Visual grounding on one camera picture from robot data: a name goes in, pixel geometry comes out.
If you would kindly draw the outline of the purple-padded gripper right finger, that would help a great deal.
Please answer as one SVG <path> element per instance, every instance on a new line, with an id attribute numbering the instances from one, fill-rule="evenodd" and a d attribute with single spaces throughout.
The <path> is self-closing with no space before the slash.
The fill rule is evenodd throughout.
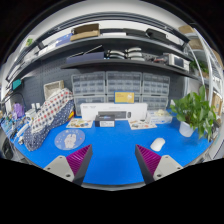
<path id="1" fill-rule="evenodd" d="M 182 166 L 169 155 L 160 156 L 140 145 L 135 146 L 135 156 L 146 184 L 182 169 Z"/>

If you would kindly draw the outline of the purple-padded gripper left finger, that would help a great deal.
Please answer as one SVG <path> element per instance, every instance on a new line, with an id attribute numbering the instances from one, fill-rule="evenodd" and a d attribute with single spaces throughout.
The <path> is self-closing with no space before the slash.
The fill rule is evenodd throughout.
<path id="1" fill-rule="evenodd" d="M 59 155 L 44 170 L 81 186 L 92 155 L 92 145 L 87 145 L 67 157 Z"/>

